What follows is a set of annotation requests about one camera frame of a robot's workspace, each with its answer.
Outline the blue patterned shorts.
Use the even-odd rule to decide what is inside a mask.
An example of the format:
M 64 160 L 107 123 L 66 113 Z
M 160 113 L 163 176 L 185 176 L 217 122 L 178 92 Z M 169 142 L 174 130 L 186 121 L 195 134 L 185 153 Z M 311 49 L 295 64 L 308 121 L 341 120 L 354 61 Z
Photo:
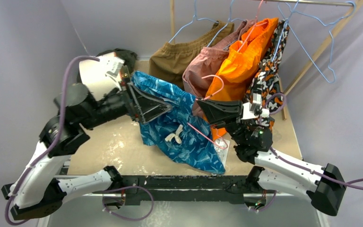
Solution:
M 173 162 L 187 164 L 214 175 L 225 173 L 215 145 L 210 141 L 209 124 L 193 116 L 194 95 L 177 85 L 135 71 L 131 81 L 136 88 L 162 98 L 172 108 L 147 124 L 140 125 L 143 143 L 158 148 Z

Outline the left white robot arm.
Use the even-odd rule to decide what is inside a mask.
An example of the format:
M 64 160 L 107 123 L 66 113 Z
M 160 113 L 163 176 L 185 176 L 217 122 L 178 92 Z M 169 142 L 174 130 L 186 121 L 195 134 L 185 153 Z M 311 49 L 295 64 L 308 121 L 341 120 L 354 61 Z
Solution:
M 10 225 L 49 216 L 62 204 L 91 192 L 129 189 L 113 166 L 68 180 L 55 176 L 89 140 L 88 130 L 125 115 L 146 124 L 172 109 L 164 99 L 138 89 L 132 82 L 121 82 L 120 87 L 114 87 L 99 100 L 86 85 L 73 84 L 65 87 L 54 103 L 59 112 L 42 129 L 23 173 L 16 182 L 1 189 L 8 201 L 5 218 Z

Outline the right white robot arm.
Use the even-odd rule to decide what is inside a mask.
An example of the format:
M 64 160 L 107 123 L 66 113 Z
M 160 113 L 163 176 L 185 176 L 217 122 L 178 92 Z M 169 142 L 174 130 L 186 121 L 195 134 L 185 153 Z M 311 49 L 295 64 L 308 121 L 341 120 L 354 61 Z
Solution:
M 197 103 L 210 125 L 225 128 L 230 134 L 237 157 L 254 165 L 246 180 L 251 192 L 288 193 L 308 201 L 326 215 L 338 214 L 346 192 L 339 168 L 330 163 L 311 164 L 274 149 L 271 130 L 247 122 L 268 117 L 268 109 L 257 102 L 199 99 Z

